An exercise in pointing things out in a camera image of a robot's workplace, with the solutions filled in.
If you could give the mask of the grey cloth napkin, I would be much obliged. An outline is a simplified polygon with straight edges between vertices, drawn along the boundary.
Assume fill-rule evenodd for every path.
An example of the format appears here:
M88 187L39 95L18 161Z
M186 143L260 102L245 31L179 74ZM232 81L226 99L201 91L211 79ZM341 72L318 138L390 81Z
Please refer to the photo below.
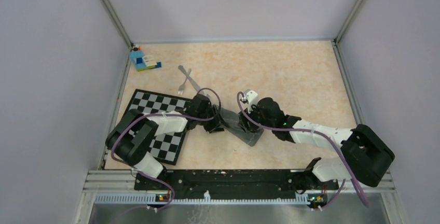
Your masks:
M221 108L219 117L223 128L251 147L256 145L264 132L262 128L250 126L241 113Z

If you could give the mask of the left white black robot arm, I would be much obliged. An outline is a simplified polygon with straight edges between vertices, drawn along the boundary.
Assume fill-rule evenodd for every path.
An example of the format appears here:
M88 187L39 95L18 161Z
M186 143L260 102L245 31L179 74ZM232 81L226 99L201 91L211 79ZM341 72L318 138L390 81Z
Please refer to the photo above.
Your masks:
M157 137L168 133L183 134L201 125L207 132L221 130L219 106L202 94L196 94L186 105L173 110L144 113L137 108L128 110L105 140L112 158L142 175L153 189L166 184L165 170L155 158L150 146Z

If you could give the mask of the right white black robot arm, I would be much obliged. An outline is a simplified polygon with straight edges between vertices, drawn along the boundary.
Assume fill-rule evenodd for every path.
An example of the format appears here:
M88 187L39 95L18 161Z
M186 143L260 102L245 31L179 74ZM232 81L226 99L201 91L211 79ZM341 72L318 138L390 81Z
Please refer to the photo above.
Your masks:
M332 128L285 114L270 97L237 94L237 103L247 129L270 130L278 139L333 150L338 157L318 159L304 175L305 184L318 189L325 181L349 179L377 187L395 159L394 152L367 125Z

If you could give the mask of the silver table knife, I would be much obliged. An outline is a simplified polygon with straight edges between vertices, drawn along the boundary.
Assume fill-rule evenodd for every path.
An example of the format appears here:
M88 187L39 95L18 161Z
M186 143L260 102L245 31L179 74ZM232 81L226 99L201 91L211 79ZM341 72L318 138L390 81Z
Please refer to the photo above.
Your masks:
M184 69L184 67L182 65L178 66L178 69L186 76L186 78L189 80L189 82L191 83L191 85L193 86L193 88L198 92L199 90L201 90L201 87L191 78L189 71L187 71L186 69Z

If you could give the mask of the silver fork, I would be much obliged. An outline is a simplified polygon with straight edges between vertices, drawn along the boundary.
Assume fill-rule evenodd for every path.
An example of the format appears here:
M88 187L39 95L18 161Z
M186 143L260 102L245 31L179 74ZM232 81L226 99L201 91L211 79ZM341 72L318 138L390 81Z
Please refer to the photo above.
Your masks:
M191 70L192 70L192 69L189 68L188 71L186 71L186 73L190 75ZM178 94L179 96L183 95L183 92L184 92L184 90L185 90L185 84L186 84L187 79L188 79L188 78L185 78L184 82L183 82L183 83L179 86L179 88L178 88L178 92L177 92L177 94Z

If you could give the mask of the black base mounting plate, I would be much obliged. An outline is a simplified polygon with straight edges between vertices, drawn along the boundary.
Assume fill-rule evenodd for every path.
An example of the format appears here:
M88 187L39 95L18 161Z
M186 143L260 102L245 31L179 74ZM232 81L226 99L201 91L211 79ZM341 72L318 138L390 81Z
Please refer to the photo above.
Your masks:
M153 181L136 176L137 191L163 190L171 186L175 199L201 199L206 192L214 200L294 199L310 190L337 190L333 181L321 182L310 170L166 170Z

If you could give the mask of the colourful toy brick block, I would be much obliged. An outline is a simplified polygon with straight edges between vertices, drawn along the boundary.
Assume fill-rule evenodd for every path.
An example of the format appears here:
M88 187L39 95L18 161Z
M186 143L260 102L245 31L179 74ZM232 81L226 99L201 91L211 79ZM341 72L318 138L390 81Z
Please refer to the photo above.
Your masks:
M152 55L146 55L139 45L131 47L129 59L137 72L162 67L161 62L156 61Z

